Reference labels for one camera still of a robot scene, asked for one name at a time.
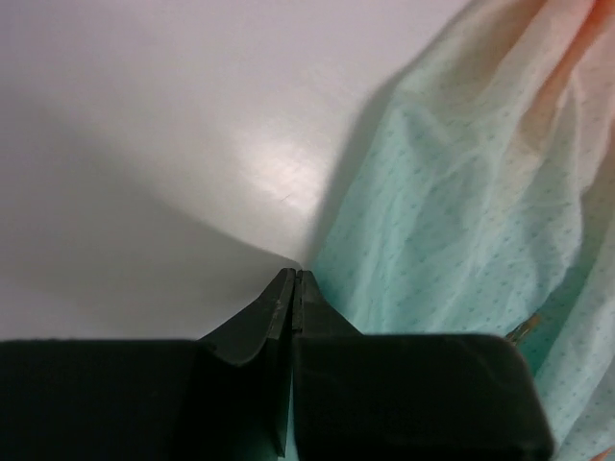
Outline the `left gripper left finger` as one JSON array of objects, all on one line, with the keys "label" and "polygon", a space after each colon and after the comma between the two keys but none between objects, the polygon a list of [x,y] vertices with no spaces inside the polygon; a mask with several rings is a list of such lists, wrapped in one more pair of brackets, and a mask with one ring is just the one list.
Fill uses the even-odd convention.
[{"label": "left gripper left finger", "polygon": [[275,460],[295,273],[198,340],[1,345],[5,460]]}]

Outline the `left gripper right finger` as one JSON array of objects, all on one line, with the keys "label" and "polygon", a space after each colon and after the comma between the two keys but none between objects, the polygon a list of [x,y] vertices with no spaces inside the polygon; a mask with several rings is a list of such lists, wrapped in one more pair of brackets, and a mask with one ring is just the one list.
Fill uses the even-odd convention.
[{"label": "left gripper right finger", "polygon": [[299,273],[293,427],[302,460],[549,460],[529,367],[485,334],[368,335]]}]

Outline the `orange and teal jacket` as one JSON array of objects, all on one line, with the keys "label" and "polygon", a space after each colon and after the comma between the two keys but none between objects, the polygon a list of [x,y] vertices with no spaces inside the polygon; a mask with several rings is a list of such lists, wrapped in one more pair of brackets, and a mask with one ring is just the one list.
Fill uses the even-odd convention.
[{"label": "orange and teal jacket", "polygon": [[614,5],[474,1],[411,64],[313,271],[368,333],[512,334],[559,460],[614,453]]}]

